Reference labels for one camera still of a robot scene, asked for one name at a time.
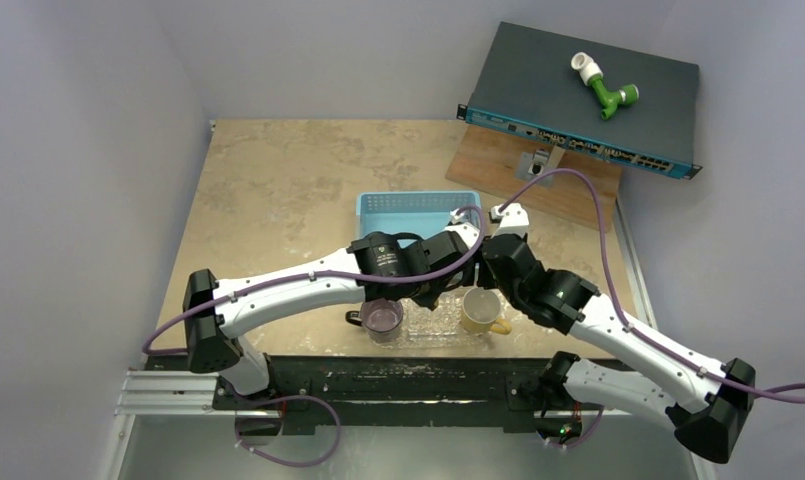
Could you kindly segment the light blue perforated basket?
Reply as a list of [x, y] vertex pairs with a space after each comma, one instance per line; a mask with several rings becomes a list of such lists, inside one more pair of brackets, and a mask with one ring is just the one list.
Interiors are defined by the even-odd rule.
[[440, 233], [452, 210], [476, 205], [476, 224], [481, 231], [481, 199], [471, 190], [366, 192], [355, 202], [356, 235], [347, 247], [373, 232], [413, 233], [423, 239]]

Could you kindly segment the yellow mug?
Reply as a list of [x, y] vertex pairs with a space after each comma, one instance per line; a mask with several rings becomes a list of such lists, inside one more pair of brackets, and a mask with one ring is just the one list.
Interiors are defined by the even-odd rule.
[[460, 324], [469, 333], [509, 335], [511, 324], [502, 317], [500, 297], [492, 290], [474, 288], [461, 302]]

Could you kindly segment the textured clear oval tray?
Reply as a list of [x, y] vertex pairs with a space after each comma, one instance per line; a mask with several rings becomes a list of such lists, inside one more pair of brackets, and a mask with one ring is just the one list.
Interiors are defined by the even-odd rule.
[[411, 300], [370, 301], [349, 312], [347, 321], [388, 348], [471, 346], [491, 335], [512, 333], [503, 316], [502, 298], [482, 288], [453, 291], [433, 310]]

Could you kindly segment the clear textured square dish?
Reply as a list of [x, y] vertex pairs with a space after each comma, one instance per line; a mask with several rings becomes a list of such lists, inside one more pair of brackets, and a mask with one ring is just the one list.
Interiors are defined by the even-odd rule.
[[403, 340], [416, 348], [470, 344], [474, 338], [460, 324], [463, 294], [463, 290], [456, 290], [442, 295], [434, 310], [403, 300]]

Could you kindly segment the purple mug black handle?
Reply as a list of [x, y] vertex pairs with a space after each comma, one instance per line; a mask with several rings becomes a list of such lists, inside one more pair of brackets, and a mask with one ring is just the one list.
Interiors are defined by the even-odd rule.
[[363, 303], [359, 310], [347, 311], [344, 319], [364, 330], [373, 342], [389, 343], [401, 334], [404, 307], [399, 301], [373, 300]]

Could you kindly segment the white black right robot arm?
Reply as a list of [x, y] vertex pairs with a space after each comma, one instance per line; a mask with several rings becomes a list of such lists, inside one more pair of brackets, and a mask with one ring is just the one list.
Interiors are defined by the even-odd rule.
[[722, 362], [619, 315], [613, 299], [567, 271], [547, 269], [524, 239], [498, 235], [484, 241], [482, 266], [509, 304], [535, 324], [594, 345], [628, 366], [604, 369], [559, 353], [539, 392], [554, 407], [570, 400], [614, 407], [672, 431], [705, 460], [726, 464], [753, 408], [754, 397], [728, 386], [755, 384], [756, 371], [734, 358]]

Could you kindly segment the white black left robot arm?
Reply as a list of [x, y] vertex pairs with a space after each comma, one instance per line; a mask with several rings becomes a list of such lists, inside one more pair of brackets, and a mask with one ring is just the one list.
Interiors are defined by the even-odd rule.
[[318, 260], [272, 273], [226, 280], [197, 271], [184, 305], [188, 369], [223, 374], [250, 408], [265, 408], [275, 399], [276, 382], [244, 334], [334, 305], [409, 299], [433, 310], [443, 293], [474, 271], [483, 239], [468, 222], [428, 238], [371, 232]]

